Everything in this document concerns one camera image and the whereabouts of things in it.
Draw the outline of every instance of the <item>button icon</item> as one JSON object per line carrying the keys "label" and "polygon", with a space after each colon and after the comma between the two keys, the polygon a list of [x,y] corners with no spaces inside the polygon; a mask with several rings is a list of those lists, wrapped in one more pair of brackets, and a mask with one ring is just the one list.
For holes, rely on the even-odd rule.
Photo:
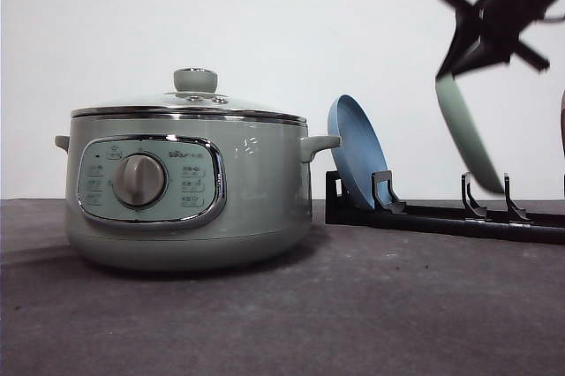
{"label": "button icon", "polygon": [[183,177],[204,177],[204,169],[201,166],[183,166]]}
{"label": "button icon", "polygon": [[204,199],[196,195],[185,195],[181,202],[183,207],[202,207],[202,204]]}
{"label": "button icon", "polygon": [[89,206],[101,206],[102,194],[101,193],[88,193],[85,196],[85,204]]}
{"label": "button icon", "polygon": [[101,164],[91,164],[88,166],[87,174],[94,177],[104,176],[104,167]]}
{"label": "button icon", "polygon": [[88,179],[87,180],[87,190],[90,192],[101,192],[102,191],[102,180],[101,179]]}
{"label": "button icon", "polygon": [[122,158],[122,150],[118,146],[112,145],[106,151],[106,158],[109,160],[120,160]]}
{"label": "button icon", "polygon": [[204,192],[204,179],[197,177],[188,177],[183,179],[183,192]]}

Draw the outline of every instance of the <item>blue plate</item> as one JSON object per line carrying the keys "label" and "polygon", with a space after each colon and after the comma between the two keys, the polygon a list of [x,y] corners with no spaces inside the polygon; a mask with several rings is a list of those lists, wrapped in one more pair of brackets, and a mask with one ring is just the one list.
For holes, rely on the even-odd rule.
{"label": "blue plate", "polygon": [[[373,210],[371,175],[388,169],[387,162],[371,122],[349,95],[340,96],[332,104],[328,134],[342,137],[342,145],[331,151],[347,192],[358,206]],[[378,191],[384,203],[392,202],[386,182],[379,184]]]}

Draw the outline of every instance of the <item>dish rack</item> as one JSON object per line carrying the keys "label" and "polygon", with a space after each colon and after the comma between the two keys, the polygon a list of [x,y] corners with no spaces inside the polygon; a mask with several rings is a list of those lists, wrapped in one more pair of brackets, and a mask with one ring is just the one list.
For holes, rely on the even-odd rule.
{"label": "dish rack", "polygon": [[[481,206],[471,194],[471,173],[461,176],[463,207],[412,205],[393,191],[392,171],[372,173],[374,210],[356,206],[337,171],[326,173],[326,223],[441,233],[541,244],[565,244],[565,214],[533,213],[510,198],[510,178],[504,175],[506,210]],[[391,203],[379,198],[377,185],[387,183]]]}

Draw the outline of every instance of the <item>silver knob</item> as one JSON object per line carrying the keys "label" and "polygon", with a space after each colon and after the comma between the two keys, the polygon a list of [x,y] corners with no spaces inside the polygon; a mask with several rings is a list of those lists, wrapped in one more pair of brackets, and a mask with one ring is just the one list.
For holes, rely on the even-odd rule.
{"label": "silver knob", "polygon": [[114,170],[114,193],[125,204],[142,207],[155,201],[165,186],[161,164],[147,155],[124,158]]}

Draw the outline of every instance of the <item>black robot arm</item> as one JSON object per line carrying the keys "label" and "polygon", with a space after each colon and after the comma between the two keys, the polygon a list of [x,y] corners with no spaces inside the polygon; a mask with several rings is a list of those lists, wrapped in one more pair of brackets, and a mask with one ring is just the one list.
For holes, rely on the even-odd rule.
{"label": "black robot arm", "polygon": [[512,54],[537,69],[549,61],[520,41],[520,33],[541,20],[557,0],[443,0],[456,10],[456,32],[437,78],[492,64],[508,63]]}

